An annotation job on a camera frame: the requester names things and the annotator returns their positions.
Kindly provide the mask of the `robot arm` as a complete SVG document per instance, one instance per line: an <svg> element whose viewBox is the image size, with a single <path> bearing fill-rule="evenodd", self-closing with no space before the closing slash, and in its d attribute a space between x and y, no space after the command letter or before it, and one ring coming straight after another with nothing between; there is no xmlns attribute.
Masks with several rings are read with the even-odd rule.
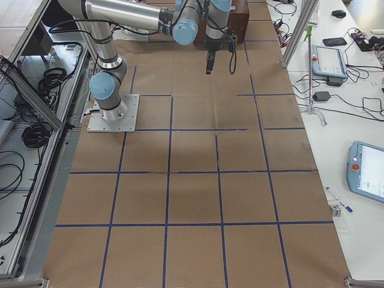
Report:
<svg viewBox="0 0 384 288"><path fill-rule="evenodd" d="M147 41L151 35L165 35L182 45L192 44L201 20L206 21L206 73L214 68L215 54L228 43L232 54L229 72L236 71L237 36L228 27L231 1L175 1L174 8L155 7L143 1L60 1L80 33L88 35L100 72L91 77L89 88L98 105L98 118L106 124L135 119L137 104L119 93L127 63L117 52L114 36L120 40Z"/></svg>

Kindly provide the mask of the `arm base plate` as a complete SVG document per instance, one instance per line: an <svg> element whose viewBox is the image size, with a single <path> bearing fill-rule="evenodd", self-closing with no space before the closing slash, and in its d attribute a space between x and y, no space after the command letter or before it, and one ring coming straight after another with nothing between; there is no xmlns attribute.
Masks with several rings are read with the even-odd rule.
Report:
<svg viewBox="0 0 384 288"><path fill-rule="evenodd" d="M95 101L88 122L89 133L133 133L136 130L139 94L121 96L120 105L113 110L103 110Z"/></svg>

